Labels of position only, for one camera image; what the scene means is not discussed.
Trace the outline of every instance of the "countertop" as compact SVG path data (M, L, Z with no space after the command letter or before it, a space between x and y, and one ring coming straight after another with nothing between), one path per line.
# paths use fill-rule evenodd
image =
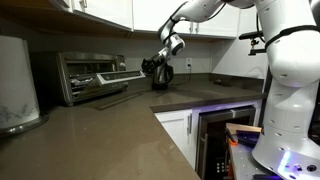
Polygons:
M154 112L266 97L197 78L164 91L130 82L125 92L55 106L45 124L0 139L0 179L197 180Z

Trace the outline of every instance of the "cabinet door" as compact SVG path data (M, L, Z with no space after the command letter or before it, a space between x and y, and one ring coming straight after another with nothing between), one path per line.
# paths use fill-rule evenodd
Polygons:
M171 139L180 149L182 154L186 157L190 165L194 168L195 153L192 154L190 150L190 114L191 110L171 111L163 113L155 113L163 128L167 131Z
M182 0L133 0L134 30L158 31Z
M194 30L199 35L237 37L240 9L226 5L213 19L199 23Z
M73 11L130 30L133 27L132 0L73 0Z

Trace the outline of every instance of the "cable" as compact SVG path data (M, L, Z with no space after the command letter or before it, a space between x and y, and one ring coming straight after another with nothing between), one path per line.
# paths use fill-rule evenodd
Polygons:
M262 42L266 43L265 40L262 38L261 34L259 33L260 30L259 30L259 15L258 15L258 13L257 13L257 16L256 16L256 27L257 27L257 33L258 33L258 36L259 36L260 40Z
M222 5L222 7L219 9L219 11L218 11L215 15L211 16L208 20L216 17L216 16L220 13L220 11L222 11L222 9L224 8L224 6L226 6L226 4L227 4L227 3L224 3L224 4Z

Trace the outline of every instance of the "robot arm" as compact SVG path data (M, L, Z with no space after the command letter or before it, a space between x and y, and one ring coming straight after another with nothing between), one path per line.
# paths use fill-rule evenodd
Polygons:
M230 0L192 0L182 3L178 9L170 16L170 18L159 28L158 37L162 41L165 48L160 50L151 59L144 59L142 70L151 74L158 66L169 60L170 54L178 55L185 47L184 41L174 31L174 26L181 20L191 22L205 22L210 19L216 10L228 2L232 6L238 8L252 7L252 2L232 1Z

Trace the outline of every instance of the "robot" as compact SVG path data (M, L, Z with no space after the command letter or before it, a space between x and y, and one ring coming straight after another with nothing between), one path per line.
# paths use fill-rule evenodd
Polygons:
M320 33L308 0L192 0L160 27L165 48L144 60L143 71L178 55L184 41L174 32L180 20L204 22L224 3L256 7L273 76L254 159L283 179L319 179L320 147L308 138L320 78Z

